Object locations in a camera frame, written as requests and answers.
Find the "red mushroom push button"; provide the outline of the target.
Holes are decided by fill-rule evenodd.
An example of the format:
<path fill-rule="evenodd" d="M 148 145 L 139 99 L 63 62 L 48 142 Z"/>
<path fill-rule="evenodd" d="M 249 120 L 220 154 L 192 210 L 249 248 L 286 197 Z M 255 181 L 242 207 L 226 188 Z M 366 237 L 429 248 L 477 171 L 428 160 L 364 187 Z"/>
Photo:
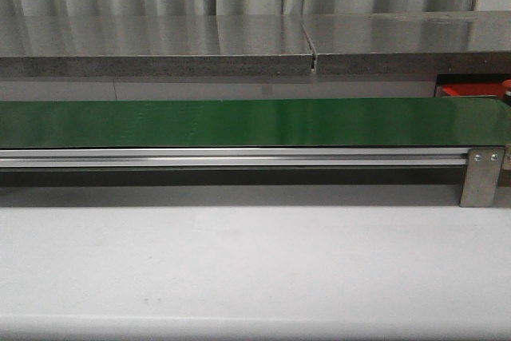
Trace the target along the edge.
<path fill-rule="evenodd" d="M 508 79 L 503 81 L 502 86 L 504 90 L 502 100 L 507 105 L 511 105 L 511 80 Z"/>

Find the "grey stone counter slab left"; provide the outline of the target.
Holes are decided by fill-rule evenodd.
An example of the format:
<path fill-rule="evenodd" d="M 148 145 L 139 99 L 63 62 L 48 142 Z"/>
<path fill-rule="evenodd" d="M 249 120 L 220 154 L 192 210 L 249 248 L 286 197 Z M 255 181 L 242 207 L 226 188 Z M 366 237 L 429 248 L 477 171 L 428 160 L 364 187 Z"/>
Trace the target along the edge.
<path fill-rule="evenodd" d="M 296 76 L 312 62 L 287 16 L 1 19 L 2 77 Z"/>

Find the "grey stone counter slab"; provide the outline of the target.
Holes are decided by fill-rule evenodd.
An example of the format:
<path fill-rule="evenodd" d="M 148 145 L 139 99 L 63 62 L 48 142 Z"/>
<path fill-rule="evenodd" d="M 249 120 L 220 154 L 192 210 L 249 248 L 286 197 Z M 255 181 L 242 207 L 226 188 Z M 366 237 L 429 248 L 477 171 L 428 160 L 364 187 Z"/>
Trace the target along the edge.
<path fill-rule="evenodd" d="M 312 62 L 287 16 L 1 19 L 2 77 L 296 76 Z"/>
<path fill-rule="evenodd" d="M 307 15 L 321 75 L 503 74 L 508 11 Z"/>

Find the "green conveyor belt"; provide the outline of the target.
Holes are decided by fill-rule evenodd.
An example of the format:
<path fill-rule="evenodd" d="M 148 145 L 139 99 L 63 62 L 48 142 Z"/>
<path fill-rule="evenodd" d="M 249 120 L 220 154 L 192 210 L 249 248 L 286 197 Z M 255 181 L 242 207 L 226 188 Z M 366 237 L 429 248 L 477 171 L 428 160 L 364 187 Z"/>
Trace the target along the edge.
<path fill-rule="evenodd" d="M 510 142 L 490 97 L 4 101 L 3 149 L 476 147 Z"/>

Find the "grey stone counter slab right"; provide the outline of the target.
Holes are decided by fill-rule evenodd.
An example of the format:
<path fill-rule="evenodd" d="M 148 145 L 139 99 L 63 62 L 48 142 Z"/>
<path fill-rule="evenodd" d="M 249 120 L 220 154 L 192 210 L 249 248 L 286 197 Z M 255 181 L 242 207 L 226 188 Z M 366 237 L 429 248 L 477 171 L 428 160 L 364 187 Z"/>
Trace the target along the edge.
<path fill-rule="evenodd" d="M 508 11 L 307 15 L 321 75 L 503 74 Z"/>

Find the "red plastic tray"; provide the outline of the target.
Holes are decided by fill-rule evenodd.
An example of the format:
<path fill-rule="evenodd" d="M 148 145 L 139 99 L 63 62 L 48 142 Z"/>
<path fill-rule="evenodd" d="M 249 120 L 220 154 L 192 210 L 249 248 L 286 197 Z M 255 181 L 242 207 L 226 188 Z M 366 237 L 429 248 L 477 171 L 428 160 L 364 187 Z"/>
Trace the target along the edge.
<path fill-rule="evenodd" d="M 451 97 L 503 98 L 507 87 L 503 83 L 453 83 L 440 85 L 439 89 Z"/>

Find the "aluminium conveyor side rail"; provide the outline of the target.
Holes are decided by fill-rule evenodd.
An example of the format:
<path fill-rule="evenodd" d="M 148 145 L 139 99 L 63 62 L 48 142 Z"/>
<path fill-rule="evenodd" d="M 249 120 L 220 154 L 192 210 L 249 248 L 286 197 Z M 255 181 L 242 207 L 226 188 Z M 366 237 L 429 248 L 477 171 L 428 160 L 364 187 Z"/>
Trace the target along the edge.
<path fill-rule="evenodd" d="M 3 169 L 465 165 L 467 148 L 3 149 Z"/>

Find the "steel conveyor support bracket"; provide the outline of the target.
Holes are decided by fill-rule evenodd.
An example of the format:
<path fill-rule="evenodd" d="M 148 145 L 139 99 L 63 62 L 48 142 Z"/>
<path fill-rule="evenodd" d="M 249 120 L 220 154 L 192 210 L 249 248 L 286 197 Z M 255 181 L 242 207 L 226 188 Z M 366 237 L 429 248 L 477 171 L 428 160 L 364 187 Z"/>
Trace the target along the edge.
<path fill-rule="evenodd" d="M 504 154 L 503 147 L 473 148 L 468 152 L 461 207 L 488 208 L 493 205 Z"/>

